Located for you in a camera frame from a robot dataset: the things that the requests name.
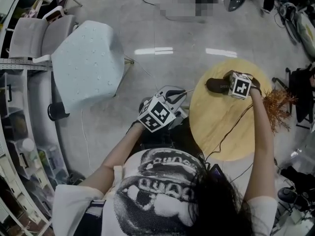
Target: storage bin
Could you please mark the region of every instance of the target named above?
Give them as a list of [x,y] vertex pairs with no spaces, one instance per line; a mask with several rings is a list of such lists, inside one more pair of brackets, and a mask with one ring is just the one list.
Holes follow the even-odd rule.
[[48,180],[43,169],[38,169],[31,177],[31,181],[40,189],[43,189],[48,184]]
[[9,182],[8,186],[9,186],[11,192],[13,193],[13,196],[16,198],[22,193],[21,189],[18,186],[18,183],[15,180]]
[[42,197],[39,193],[29,192],[29,194],[30,194],[30,197],[33,199],[34,203],[40,209],[40,211],[52,217],[51,204],[49,204],[48,201],[44,199],[44,197]]
[[68,175],[64,170],[61,170],[57,173],[55,181],[57,184],[67,184],[68,183]]
[[21,110],[23,110],[22,76],[4,73],[0,78],[0,115],[7,117]]
[[34,211],[33,207],[31,206],[31,204],[28,202],[28,200],[26,199],[26,197],[23,194],[18,196],[17,200],[19,201],[20,205],[24,208],[24,210],[28,214],[30,214]]
[[34,142],[29,139],[7,141],[7,147],[11,155],[16,171],[23,177],[30,179],[36,172],[34,160],[37,158]]
[[48,177],[48,180],[49,180],[51,186],[53,187],[53,189],[56,190],[56,187],[58,185],[57,182],[54,179],[52,179],[51,177]]
[[28,193],[32,193],[34,196],[37,196],[37,199],[39,199],[43,203],[45,208],[52,208],[54,202],[54,194],[52,194],[52,191],[48,187],[48,185],[46,185],[42,189],[31,180],[23,180],[23,185],[27,189]]
[[1,176],[5,177],[8,182],[11,182],[15,179],[14,171],[11,167],[9,159],[6,156],[0,157],[0,166],[1,166]]
[[28,137],[23,111],[15,112],[1,122],[5,139],[16,141]]
[[56,178],[57,173],[63,169],[63,159],[57,146],[38,147],[38,155],[44,166],[47,176]]

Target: chair leg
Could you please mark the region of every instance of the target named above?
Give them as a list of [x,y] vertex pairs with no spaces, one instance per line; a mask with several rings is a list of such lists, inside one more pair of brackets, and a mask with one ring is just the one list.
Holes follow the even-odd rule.
[[289,113],[292,114],[292,103],[289,104]]
[[305,128],[305,129],[308,129],[310,130],[311,128],[307,127],[307,126],[303,126],[303,125],[299,125],[299,124],[296,124],[297,127],[300,127],[300,128]]
[[80,7],[82,7],[82,4],[79,3],[77,0],[73,0],[76,4],[78,4]]
[[279,79],[279,78],[272,78],[272,82],[279,82],[279,84],[283,87],[284,90],[289,91],[289,88]]

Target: gray tile floor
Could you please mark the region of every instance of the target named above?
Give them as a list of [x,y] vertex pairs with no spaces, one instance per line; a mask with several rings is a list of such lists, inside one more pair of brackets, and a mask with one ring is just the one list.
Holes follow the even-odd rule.
[[[76,4],[69,1],[69,13],[75,14],[80,23],[94,20],[113,27],[125,54],[139,62],[128,72],[115,98],[83,109],[83,124],[93,170],[126,133],[137,117],[141,99],[154,94],[155,84],[158,88],[175,85],[193,89],[207,69],[230,59],[208,54],[206,48],[235,52],[237,57],[256,63],[269,78],[284,78],[286,67],[296,69],[310,63],[302,46],[294,46],[286,30],[276,25],[275,10],[270,15],[260,17],[259,7],[263,0],[247,0],[234,12],[227,12],[223,1],[219,0],[218,4],[209,8],[208,16],[202,17],[193,17],[194,0],[146,0],[160,3],[160,9],[141,0],[78,1],[83,7],[75,8],[73,6]],[[170,19],[180,21],[166,19],[161,15],[162,10]],[[275,19],[280,24],[278,15]],[[150,53],[153,48],[166,47],[172,52],[160,55]],[[282,130],[275,135],[275,157],[279,163],[289,157],[307,134],[306,130],[295,127],[295,116],[290,123],[290,132]],[[81,112],[71,113],[59,125],[70,168],[88,176],[92,170],[89,168],[81,127]],[[242,160],[218,163],[226,174],[235,178],[252,160],[253,155],[250,155]],[[235,181],[241,193],[246,189],[250,173],[248,170]]]

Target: wooden tabletop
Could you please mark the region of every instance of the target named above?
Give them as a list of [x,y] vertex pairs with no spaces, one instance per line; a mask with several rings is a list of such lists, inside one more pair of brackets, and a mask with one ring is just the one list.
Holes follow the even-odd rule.
[[[263,95],[271,90],[270,80],[255,64],[247,60],[228,59],[210,68],[199,80],[189,108],[192,135],[205,155],[219,150],[222,138],[252,103],[250,96],[245,100],[239,100],[207,90],[205,84],[209,78],[221,79],[230,70],[252,74],[260,82]],[[221,153],[214,153],[211,157],[223,161],[233,161],[241,159],[253,151],[254,119],[251,108],[222,142]]]

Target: metal shelf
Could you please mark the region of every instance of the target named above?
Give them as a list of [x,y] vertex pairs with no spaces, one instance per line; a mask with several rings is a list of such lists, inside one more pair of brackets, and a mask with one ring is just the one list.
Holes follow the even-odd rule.
[[0,205],[3,206],[3,208],[6,210],[6,212],[9,214],[9,216],[15,221],[15,223],[21,227],[22,231],[27,235],[27,236],[33,236],[22,224],[21,222],[14,216],[14,214],[10,211],[10,209],[6,206],[2,198],[0,198]]
[[[24,112],[24,116],[25,116],[25,121],[26,121],[26,126],[28,129],[28,133],[29,133],[29,138],[31,138],[33,141],[35,141],[34,139],[34,135],[33,135],[33,131],[32,131],[32,125],[31,125],[31,117],[30,117],[30,111],[29,111],[29,100],[28,100],[28,72],[27,70],[23,70],[22,72],[22,78],[23,78],[23,102],[24,102],[24,106],[23,106],[23,112]],[[35,152],[36,152],[36,156],[38,158],[38,163],[40,164],[40,167],[43,169],[43,172],[45,174],[45,177],[47,179],[48,182],[48,187],[51,190],[52,194],[55,195],[55,191],[49,181],[49,178],[47,177],[44,167],[40,161],[39,155],[38,155],[38,151],[37,148],[35,148]]]
[[10,68],[1,69],[26,69],[26,70],[42,70],[53,71],[51,61],[44,61],[34,64],[32,60],[26,59],[0,59],[0,65],[10,65]]
[[63,170],[69,176],[61,152],[55,122],[47,115],[49,104],[52,103],[51,72],[43,72],[29,79],[29,101],[34,127],[35,143],[38,145],[56,145],[63,160]]
[[45,222],[45,223],[49,223],[48,219],[44,216],[44,214],[39,210],[39,208],[36,206],[36,204],[34,203],[34,201],[32,200],[32,198],[30,197],[28,191],[26,190],[26,188],[24,187],[21,179],[20,179],[20,176],[18,175],[18,173],[16,172],[15,170],[15,167],[14,167],[14,164],[13,164],[13,161],[11,159],[11,155],[9,153],[9,150],[6,146],[6,142],[5,142],[5,139],[4,139],[4,133],[3,133],[3,129],[2,129],[2,123],[1,123],[1,119],[0,119],[0,124],[1,124],[1,127],[0,127],[0,146],[2,147],[2,150],[5,154],[5,156],[8,158],[9,162],[10,162],[10,165],[11,165],[11,168],[13,169],[13,172],[14,172],[14,176],[15,176],[15,181],[17,182],[22,194],[26,197],[27,201],[30,203],[30,205],[33,207],[34,211],[37,213],[37,215]]

